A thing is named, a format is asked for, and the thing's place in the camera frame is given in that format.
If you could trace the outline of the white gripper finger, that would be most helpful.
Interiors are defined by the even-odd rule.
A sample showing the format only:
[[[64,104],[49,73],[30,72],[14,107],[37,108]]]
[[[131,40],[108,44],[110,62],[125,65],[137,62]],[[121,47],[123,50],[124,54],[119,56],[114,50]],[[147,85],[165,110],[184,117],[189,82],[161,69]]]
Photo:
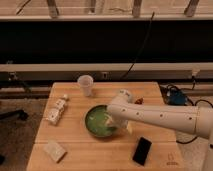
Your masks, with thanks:
[[[106,115],[105,126],[106,127],[114,127],[115,126],[115,122],[110,115]]]

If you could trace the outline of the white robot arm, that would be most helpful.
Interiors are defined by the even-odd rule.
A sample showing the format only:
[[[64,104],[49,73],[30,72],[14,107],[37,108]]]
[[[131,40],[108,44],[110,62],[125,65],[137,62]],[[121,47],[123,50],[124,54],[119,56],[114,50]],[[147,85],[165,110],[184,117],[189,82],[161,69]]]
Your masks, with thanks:
[[[121,89],[108,103],[107,113],[118,125],[125,125],[127,120],[131,120],[207,139],[208,147],[202,171],[213,171],[213,108],[134,104],[132,94]]]

